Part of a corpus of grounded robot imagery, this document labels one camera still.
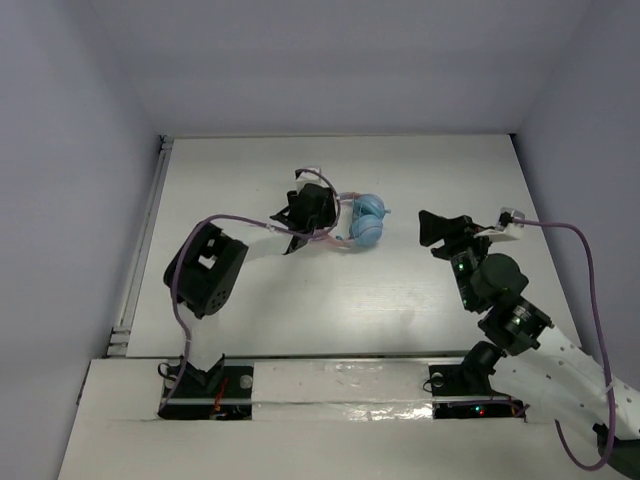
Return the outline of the pink blue cat-ear headphones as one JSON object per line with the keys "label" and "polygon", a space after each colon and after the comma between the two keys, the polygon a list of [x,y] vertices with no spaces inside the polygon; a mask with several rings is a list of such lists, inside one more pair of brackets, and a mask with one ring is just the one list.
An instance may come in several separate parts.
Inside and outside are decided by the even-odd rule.
{"label": "pink blue cat-ear headphones", "polygon": [[372,248],[382,237],[383,221],[390,210],[384,201],[372,193],[343,192],[338,195],[340,203],[351,204],[349,236],[327,238],[327,241],[341,248]]}

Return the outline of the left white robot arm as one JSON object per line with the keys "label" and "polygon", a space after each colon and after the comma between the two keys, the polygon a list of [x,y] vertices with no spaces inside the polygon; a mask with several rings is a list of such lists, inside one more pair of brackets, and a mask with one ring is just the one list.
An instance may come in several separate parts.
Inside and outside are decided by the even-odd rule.
{"label": "left white robot arm", "polygon": [[217,314],[230,299],[244,264],[292,254],[308,242],[326,237],[338,217],[335,189],[307,183],[298,191],[288,192],[287,206],[267,222],[231,214],[214,214],[200,221],[163,277],[185,339],[180,364],[167,368],[165,378],[178,386],[190,366],[193,334],[181,318],[180,305],[198,320]]}

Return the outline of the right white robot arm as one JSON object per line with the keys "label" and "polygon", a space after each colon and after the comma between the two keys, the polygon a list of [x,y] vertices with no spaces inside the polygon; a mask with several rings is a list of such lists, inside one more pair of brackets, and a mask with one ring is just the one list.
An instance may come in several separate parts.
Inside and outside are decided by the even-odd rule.
{"label": "right white robot arm", "polygon": [[615,377],[603,339],[599,360],[585,353],[523,292],[529,280],[510,256],[492,244],[521,238],[530,220],[502,209],[491,227],[462,215],[446,218],[422,210],[419,242],[450,263],[462,305],[480,315],[485,340],[464,357],[458,371],[470,391],[490,387],[547,414],[556,428],[570,427],[595,442],[599,455],[585,471],[609,466],[639,476],[639,392]]}

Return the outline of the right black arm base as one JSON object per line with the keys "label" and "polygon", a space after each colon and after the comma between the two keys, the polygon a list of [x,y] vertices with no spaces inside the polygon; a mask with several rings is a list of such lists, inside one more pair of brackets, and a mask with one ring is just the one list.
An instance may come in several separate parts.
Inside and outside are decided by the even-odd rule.
{"label": "right black arm base", "polygon": [[422,390],[435,399],[436,420],[525,419],[528,405],[495,391],[490,376],[504,357],[495,345],[478,342],[459,364],[429,367]]}

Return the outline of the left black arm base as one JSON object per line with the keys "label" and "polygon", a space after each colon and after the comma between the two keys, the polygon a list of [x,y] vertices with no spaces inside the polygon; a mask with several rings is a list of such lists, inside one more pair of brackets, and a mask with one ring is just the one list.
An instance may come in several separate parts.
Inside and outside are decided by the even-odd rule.
{"label": "left black arm base", "polygon": [[254,364],[222,356],[209,370],[162,362],[164,381],[158,416],[163,420],[243,421],[252,419]]}

